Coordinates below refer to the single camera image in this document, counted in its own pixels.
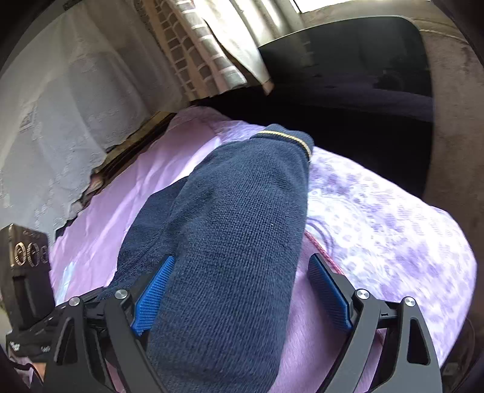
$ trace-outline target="purple patterned fabric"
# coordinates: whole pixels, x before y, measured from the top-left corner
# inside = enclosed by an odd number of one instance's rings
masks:
[[[50,259],[57,302],[110,282],[124,235],[152,193],[188,175],[220,144],[263,128],[211,108],[181,111],[167,133],[95,196],[56,241]],[[446,212],[347,158],[314,148],[306,231],[271,393],[314,393],[344,343],[306,278],[309,256],[321,248],[353,286],[390,301],[413,296],[443,363],[469,309],[476,277],[472,251]],[[380,351],[376,335],[358,393],[368,389]]]

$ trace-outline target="silver bolt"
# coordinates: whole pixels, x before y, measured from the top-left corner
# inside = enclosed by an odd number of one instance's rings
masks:
[[[114,294],[116,299],[124,299],[126,296],[128,296],[128,291],[125,289],[118,289]]]
[[[72,307],[77,306],[79,303],[81,303],[81,299],[77,296],[69,299],[69,305]]]
[[[413,307],[414,305],[417,304],[417,302],[415,301],[415,299],[414,298],[411,298],[410,296],[407,296],[404,301],[405,301],[405,304],[408,307]]]
[[[370,292],[368,292],[366,289],[359,289],[356,291],[356,296],[358,296],[360,299],[366,300],[370,297]]]

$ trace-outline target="sheer curtain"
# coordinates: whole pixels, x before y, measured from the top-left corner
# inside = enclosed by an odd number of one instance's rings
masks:
[[[157,111],[187,105],[124,0],[84,0],[43,29],[0,79],[0,227],[55,239],[106,150]]]

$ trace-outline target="blue gripper pad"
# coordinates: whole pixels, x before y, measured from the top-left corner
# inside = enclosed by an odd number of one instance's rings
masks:
[[[309,258],[307,276],[335,327],[349,332],[353,327],[349,319],[349,305],[331,276],[315,256]]]
[[[131,324],[131,329],[140,336],[145,330],[151,329],[156,314],[160,309],[160,302],[165,294],[166,285],[173,272],[175,258],[168,257],[162,267],[155,274],[153,279],[136,302],[135,319]]]

